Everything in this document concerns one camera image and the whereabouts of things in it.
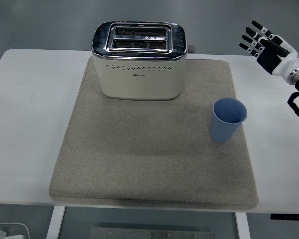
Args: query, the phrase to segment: plastic cup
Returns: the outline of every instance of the plastic cup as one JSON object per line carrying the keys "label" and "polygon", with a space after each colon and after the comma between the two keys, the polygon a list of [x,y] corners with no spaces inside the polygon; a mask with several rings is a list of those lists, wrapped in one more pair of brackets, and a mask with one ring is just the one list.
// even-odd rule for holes
{"label": "plastic cup", "polygon": [[210,136],[220,142],[227,141],[247,117],[243,103],[233,98],[221,98],[213,105]]}

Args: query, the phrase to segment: cup rim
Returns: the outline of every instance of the cup rim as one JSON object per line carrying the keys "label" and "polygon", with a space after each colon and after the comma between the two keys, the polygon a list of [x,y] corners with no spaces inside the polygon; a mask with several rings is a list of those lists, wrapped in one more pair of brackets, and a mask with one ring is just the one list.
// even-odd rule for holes
{"label": "cup rim", "polygon": [[[217,102],[219,102],[220,100],[224,100],[224,99],[231,99],[231,100],[234,100],[234,101],[240,103],[240,104],[243,106],[243,108],[244,108],[244,110],[245,110],[245,112],[246,112],[246,115],[245,115],[245,117],[244,117],[241,121],[236,122],[236,123],[230,123],[230,122],[223,121],[221,118],[219,118],[219,117],[217,116],[217,114],[215,113],[215,110],[214,110],[214,106],[215,106],[215,104],[216,104]],[[245,121],[245,119],[247,118],[247,114],[248,114],[246,106],[245,106],[241,101],[239,101],[238,99],[236,99],[236,98],[231,98],[231,97],[223,97],[223,98],[218,99],[218,100],[213,104],[213,108],[212,108],[212,109],[213,109],[213,114],[214,114],[214,116],[215,116],[218,120],[220,120],[221,122],[223,122],[223,123],[225,123],[225,124],[229,124],[229,125],[241,124],[242,122]]]}

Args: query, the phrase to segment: cream toaster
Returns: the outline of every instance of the cream toaster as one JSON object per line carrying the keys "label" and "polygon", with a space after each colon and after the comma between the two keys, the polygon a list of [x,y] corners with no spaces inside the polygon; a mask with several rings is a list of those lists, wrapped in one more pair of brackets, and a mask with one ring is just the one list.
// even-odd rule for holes
{"label": "cream toaster", "polygon": [[187,40],[174,23],[111,21],[97,27],[92,55],[106,96],[171,100],[181,90]]}

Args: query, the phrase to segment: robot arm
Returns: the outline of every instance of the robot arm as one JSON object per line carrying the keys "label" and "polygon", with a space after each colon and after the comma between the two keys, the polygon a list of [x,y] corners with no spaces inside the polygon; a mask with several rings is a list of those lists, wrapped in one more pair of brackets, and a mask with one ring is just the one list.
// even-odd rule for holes
{"label": "robot arm", "polygon": [[[299,91],[299,58],[296,50],[290,46],[282,37],[273,34],[256,21],[252,21],[261,34],[246,27],[246,33],[242,38],[250,44],[250,47],[240,43],[239,46],[257,58],[257,62],[268,73],[281,76],[288,84],[294,85]],[[293,93],[288,104],[299,116],[299,108],[294,99],[299,97],[299,92]]]}

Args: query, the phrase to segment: toaster chrome top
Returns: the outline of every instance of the toaster chrome top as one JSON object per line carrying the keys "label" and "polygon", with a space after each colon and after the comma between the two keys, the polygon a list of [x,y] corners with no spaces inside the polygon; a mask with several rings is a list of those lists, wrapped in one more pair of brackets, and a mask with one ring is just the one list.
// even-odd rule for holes
{"label": "toaster chrome top", "polygon": [[187,41],[174,23],[110,21],[96,29],[92,53],[108,59],[177,60],[186,55]]}

